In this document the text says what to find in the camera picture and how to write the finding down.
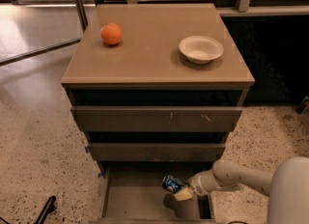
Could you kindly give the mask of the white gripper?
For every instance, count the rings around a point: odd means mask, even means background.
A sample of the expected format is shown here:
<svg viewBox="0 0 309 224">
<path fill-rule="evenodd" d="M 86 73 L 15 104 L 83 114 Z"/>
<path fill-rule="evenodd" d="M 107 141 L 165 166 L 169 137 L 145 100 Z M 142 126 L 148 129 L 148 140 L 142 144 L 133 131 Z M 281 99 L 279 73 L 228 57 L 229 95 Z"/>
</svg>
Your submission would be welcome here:
<svg viewBox="0 0 309 224">
<path fill-rule="evenodd" d="M 212 170 L 202 171 L 187 180 L 190 187 L 185 187 L 174 194 L 177 201 L 186 201 L 193 198 L 193 192 L 197 196 L 206 196 L 214 190 L 221 188 L 220 181 Z"/>
</svg>

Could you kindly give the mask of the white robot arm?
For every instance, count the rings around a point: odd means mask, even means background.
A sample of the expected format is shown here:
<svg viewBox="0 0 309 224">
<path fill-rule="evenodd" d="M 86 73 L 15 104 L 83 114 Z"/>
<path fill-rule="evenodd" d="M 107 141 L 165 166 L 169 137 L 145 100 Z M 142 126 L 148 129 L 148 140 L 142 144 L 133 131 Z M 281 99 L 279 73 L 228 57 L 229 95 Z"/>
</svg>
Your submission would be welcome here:
<svg viewBox="0 0 309 224">
<path fill-rule="evenodd" d="M 173 190 L 178 201 L 245 185 L 268 197 L 267 224 L 309 224 L 309 158 L 295 156 L 273 173 L 250 169 L 226 159 Z"/>
</svg>

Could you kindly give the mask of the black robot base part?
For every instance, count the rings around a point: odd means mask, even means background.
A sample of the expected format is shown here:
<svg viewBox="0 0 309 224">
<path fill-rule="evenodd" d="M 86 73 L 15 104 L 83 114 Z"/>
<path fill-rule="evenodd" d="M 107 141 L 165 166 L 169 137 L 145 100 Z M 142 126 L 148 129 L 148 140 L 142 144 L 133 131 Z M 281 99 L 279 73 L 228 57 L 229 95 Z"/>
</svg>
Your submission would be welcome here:
<svg viewBox="0 0 309 224">
<path fill-rule="evenodd" d="M 44 224 L 45 219 L 55 211 L 55 202 L 56 197 L 54 195 L 48 198 L 34 224 Z"/>
</svg>

